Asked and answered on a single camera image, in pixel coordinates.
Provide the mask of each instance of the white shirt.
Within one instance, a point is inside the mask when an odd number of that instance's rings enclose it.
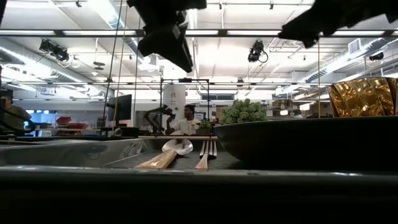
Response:
[[[187,119],[182,119],[177,122],[174,126],[174,130],[180,131],[181,134],[192,135],[197,133],[197,129],[199,129],[200,121],[197,119],[193,119],[191,121]]]

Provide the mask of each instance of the black bowl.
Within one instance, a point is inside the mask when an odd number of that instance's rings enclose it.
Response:
[[[216,127],[235,158],[276,169],[398,170],[398,116],[321,118]]]

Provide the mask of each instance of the fluorescent light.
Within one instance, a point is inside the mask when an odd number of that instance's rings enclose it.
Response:
[[[329,94],[323,94],[319,98],[321,98],[321,100],[329,99]]]
[[[393,74],[389,74],[389,75],[384,75],[383,77],[387,77],[387,78],[398,78],[398,73],[393,73]]]
[[[189,18],[189,27],[191,29],[195,28],[195,14],[198,14],[198,11],[196,9],[190,9],[188,10],[188,18]]]
[[[54,85],[87,85],[88,83],[81,83],[81,82],[76,82],[76,83],[53,83]]]
[[[22,90],[36,91],[35,88],[32,88],[32,87],[27,86],[27,85],[22,85],[22,84],[20,84],[20,85],[8,84],[8,86],[11,86],[11,87],[14,87],[14,88],[20,88]]]
[[[289,114],[289,112],[287,110],[280,111],[280,115],[281,116],[285,116],[285,115],[288,115],[288,114]]]
[[[186,35],[218,35],[218,30],[187,30]]]
[[[304,104],[304,105],[300,105],[300,110],[301,110],[301,111],[310,110],[310,105],[311,105],[311,103],[306,103],[306,104]]]
[[[333,35],[382,35],[384,31],[379,30],[338,30]]]
[[[52,30],[0,30],[0,35],[55,35]]]
[[[227,35],[278,35],[280,30],[229,30]]]
[[[356,79],[356,78],[358,78],[358,77],[360,77],[361,75],[358,75],[358,74],[356,74],[356,75],[350,75],[349,77],[347,77],[347,78],[344,78],[344,79],[342,79],[342,80],[340,80],[340,81],[337,81],[338,83],[339,82],[347,82],[347,81],[350,81],[350,80],[354,80],[354,79]]]
[[[135,35],[136,31],[134,30],[65,30],[63,31],[65,35],[93,35],[93,36],[102,36],[102,35]]]

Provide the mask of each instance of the red box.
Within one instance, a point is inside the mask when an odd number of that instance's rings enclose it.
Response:
[[[60,117],[56,120],[57,124],[67,124],[71,121],[71,117]]]

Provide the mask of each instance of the wooden spatula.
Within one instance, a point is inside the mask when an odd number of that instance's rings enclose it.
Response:
[[[183,139],[182,141],[177,141],[172,139],[164,144],[162,151],[163,153],[153,157],[152,159],[139,164],[135,168],[138,169],[166,169],[170,163],[178,155],[186,155],[193,150],[192,142]]]

